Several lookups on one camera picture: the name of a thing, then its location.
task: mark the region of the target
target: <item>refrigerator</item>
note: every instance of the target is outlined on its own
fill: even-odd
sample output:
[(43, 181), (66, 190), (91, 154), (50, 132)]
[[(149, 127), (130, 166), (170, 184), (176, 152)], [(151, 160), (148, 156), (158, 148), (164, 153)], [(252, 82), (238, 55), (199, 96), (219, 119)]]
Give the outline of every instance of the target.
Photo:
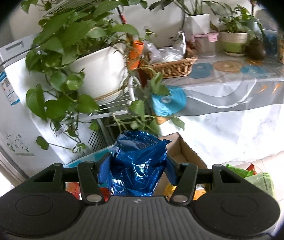
[(36, 143), (38, 136), (47, 142), (73, 148), (76, 142), (61, 132), (55, 132), (49, 122), (34, 115), (26, 105), (26, 93), (41, 83), (49, 88), (44, 75), (29, 73), (25, 57), (34, 35), (0, 48), (0, 164), (19, 182), (33, 176), (52, 163), (68, 164), (106, 146), (103, 127), (92, 131), (89, 123), (79, 123), (79, 138), (86, 143), (85, 152), (50, 145), (42, 150)]

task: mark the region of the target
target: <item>cardboard box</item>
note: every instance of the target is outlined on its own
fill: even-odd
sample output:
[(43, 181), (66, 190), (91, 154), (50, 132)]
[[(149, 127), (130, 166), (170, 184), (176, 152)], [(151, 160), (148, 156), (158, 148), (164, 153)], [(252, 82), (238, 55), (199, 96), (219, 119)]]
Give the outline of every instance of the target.
[[(168, 149), (168, 155), (170, 155), (177, 163), (193, 163), (198, 166), (199, 169), (208, 168), (201, 158), (186, 144), (179, 133), (173, 133), (159, 139), (167, 139), (171, 141), (166, 146)], [(155, 189), (154, 195), (163, 195), (168, 183), (169, 180), (166, 174), (163, 173)]]

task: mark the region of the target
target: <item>qr code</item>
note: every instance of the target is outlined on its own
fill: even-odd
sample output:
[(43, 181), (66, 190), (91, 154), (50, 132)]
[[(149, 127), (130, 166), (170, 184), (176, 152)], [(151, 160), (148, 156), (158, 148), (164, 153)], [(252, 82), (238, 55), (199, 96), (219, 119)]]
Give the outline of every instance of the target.
[(10, 82), (8, 78), (4, 79), (4, 83), (6, 84), (6, 87), (10, 86)]

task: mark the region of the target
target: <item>product label sticker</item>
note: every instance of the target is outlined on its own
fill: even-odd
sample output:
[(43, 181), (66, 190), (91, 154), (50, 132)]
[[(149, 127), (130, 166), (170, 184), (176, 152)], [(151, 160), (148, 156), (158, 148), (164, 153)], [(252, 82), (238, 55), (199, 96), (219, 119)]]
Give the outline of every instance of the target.
[(7, 74), (4, 71), (0, 74), (0, 86), (12, 106), (20, 102), (20, 99), (13, 90), (9, 79), (7, 78)]

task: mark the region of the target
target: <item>snack package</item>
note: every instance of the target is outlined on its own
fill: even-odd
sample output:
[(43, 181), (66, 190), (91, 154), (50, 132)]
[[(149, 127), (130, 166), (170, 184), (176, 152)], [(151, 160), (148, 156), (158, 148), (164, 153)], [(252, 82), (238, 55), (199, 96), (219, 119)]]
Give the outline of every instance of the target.
[(122, 132), (111, 150), (112, 193), (152, 196), (166, 166), (166, 145), (144, 131)]
[(233, 171), (234, 173), (236, 173), (237, 175), (241, 176), (242, 178), (246, 178), (246, 177), (254, 175), (254, 171), (253, 170), (247, 171), (247, 170), (244, 170), (244, 169), (233, 167), (233, 166), (231, 166), (229, 164), (227, 164), (226, 167), (228, 169), (230, 169), (231, 171)]

